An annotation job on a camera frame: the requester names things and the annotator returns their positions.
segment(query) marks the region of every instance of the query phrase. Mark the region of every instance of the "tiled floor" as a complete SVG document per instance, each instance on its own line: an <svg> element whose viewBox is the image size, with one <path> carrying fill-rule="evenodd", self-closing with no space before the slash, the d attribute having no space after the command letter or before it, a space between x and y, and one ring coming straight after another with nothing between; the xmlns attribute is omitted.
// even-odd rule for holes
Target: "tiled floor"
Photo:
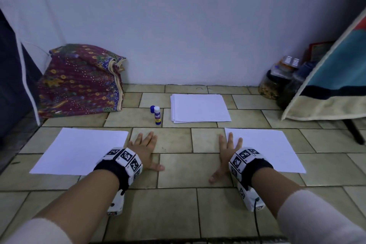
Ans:
<svg viewBox="0 0 366 244"><path fill-rule="evenodd" d="M29 115L6 137L0 154L0 168L7 165L0 175L0 241L80 179L29 174L62 127L124 130L129 132L127 140L151 130L158 135L153 160L166 170L144 171L127 192L123 213L103 219L92 242L255 237L254 216L246 210L231 176L215 185L208 183L220 162L218 135L224 127L282 130L307 170L284 175L366 228L366 147L355 143L341 121L280 121L282 112L275 102L260 96L255 87L125 85L124 89L122 112L49 119L38 130ZM174 124L171 93L222 94L232 121ZM151 105L162 108L160 126L154 123ZM366 137L366 121L356 124ZM258 212L258 224L264 236L282 235L268 209Z"/></svg>

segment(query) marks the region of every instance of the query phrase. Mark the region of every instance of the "white wall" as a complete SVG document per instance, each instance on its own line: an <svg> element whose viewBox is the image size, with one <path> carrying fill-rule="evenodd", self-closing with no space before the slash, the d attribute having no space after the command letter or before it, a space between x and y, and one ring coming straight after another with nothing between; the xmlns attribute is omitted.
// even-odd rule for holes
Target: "white wall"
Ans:
<svg viewBox="0 0 366 244"><path fill-rule="evenodd" d="M366 0L15 1L21 38L44 50L64 42L94 44L128 58L125 82L207 85L258 85L283 55L301 57L309 43L336 39L366 5ZM11 2L0 0L0 7L14 26L6 6ZM44 56L26 48L44 71Z"/></svg>

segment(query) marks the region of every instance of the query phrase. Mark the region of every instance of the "wristband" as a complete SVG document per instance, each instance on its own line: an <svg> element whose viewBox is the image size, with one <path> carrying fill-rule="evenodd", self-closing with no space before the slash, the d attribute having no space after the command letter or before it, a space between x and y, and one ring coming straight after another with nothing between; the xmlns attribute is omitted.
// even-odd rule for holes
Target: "wristband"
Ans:
<svg viewBox="0 0 366 244"><path fill-rule="evenodd" d="M142 172L142 163L134 151L129 148L111 149L95 166L94 170L108 170L119 180L118 190L123 193L129 188L134 179Z"/></svg>
<svg viewBox="0 0 366 244"><path fill-rule="evenodd" d="M273 166L253 148L239 149L229 162L230 172L247 191L249 186L252 187L251 179L254 173L261 168L273 168Z"/></svg>

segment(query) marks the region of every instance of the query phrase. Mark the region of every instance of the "glue stick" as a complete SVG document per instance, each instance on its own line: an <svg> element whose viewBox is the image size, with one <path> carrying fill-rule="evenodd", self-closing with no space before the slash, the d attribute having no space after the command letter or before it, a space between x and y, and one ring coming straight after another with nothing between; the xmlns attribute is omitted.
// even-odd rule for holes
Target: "glue stick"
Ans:
<svg viewBox="0 0 366 244"><path fill-rule="evenodd" d="M160 118L160 107L155 106L155 107L154 107L154 113L155 113L155 124L156 124L156 125L161 124L161 118Z"/></svg>

